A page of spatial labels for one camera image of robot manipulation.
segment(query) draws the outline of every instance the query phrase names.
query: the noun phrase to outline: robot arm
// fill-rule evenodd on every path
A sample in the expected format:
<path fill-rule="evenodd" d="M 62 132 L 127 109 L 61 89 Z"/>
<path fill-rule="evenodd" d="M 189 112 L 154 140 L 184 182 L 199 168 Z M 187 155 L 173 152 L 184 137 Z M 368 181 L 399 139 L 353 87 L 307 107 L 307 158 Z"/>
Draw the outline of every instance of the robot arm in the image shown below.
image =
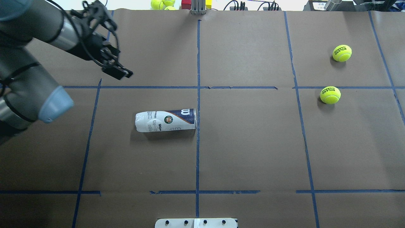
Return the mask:
<path fill-rule="evenodd" d="M 25 48 L 32 38 L 93 60 L 116 79 L 132 75 L 118 61 L 118 40 L 114 48 L 95 32 L 101 25 L 116 37 L 117 25 L 107 9 L 98 0 L 90 5 L 83 1 L 83 7 L 68 15 L 44 0 L 0 0 L 0 82 L 11 89 L 0 97 L 0 144 L 32 122 L 50 123 L 73 106 L 62 86 Z"/>

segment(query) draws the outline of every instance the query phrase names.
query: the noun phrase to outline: can label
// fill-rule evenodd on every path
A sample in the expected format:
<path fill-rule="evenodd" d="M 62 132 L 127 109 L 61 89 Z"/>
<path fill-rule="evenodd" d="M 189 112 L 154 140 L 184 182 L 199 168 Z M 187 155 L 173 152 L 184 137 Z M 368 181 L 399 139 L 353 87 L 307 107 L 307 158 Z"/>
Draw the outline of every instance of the can label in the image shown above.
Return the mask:
<path fill-rule="evenodd" d="M 194 108 L 141 112 L 135 116 L 135 126 L 139 132 L 195 129 L 196 113 Z"/>

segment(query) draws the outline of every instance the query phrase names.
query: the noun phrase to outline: yellow object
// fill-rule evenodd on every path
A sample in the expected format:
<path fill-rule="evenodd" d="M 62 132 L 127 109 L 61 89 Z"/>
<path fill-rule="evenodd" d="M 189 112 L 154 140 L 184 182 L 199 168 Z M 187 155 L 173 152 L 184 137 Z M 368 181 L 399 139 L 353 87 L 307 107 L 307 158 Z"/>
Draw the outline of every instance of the yellow object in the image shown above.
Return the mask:
<path fill-rule="evenodd" d="M 166 6 L 174 6 L 176 0 L 163 0 L 163 4 Z"/>
<path fill-rule="evenodd" d="M 212 0 L 205 0 L 205 5 L 207 6 L 207 9 L 212 8 Z"/>
<path fill-rule="evenodd" d="M 339 89 L 334 86 L 325 87 L 320 94 L 322 102 L 326 104 L 334 104 L 338 102 L 340 95 Z"/>
<path fill-rule="evenodd" d="M 333 50 L 332 56 L 338 62 L 345 62 L 352 56 L 352 49 L 345 44 L 339 45 Z"/>
<path fill-rule="evenodd" d="M 151 7 L 154 10 L 162 10 L 164 8 L 164 4 L 162 0 L 152 0 Z"/>
<path fill-rule="evenodd" d="M 168 7 L 164 8 L 164 10 L 176 10 L 176 8 L 173 6 L 168 6 Z"/>

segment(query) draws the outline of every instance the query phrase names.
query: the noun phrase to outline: white cylindrical can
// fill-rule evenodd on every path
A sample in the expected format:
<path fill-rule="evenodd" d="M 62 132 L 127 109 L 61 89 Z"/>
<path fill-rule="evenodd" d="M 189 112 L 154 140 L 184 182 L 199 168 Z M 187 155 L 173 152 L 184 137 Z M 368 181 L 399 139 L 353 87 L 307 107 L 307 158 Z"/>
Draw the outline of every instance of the white cylindrical can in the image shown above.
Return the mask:
<path fill-rule="evenodd" d="M 194 108 L 140 112 L 135 115 L 135 126 L 139 132 L 176 131 L 196 129 Z"/>

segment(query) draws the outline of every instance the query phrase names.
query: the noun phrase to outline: round logo on can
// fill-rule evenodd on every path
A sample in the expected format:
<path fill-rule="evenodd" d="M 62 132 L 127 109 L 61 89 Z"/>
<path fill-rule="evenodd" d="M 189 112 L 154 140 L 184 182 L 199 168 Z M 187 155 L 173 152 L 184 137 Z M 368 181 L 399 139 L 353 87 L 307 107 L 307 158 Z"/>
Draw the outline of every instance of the round logo on can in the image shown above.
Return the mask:
<path fill-rule="evenodd" d="M 166 117 L 164 118 L 164 122 L 167 123 L 167 124 L 172 123 L 172 122 L 173 122 L 173 117 L 171 117 L 171 116 L 166 116 Z"/>

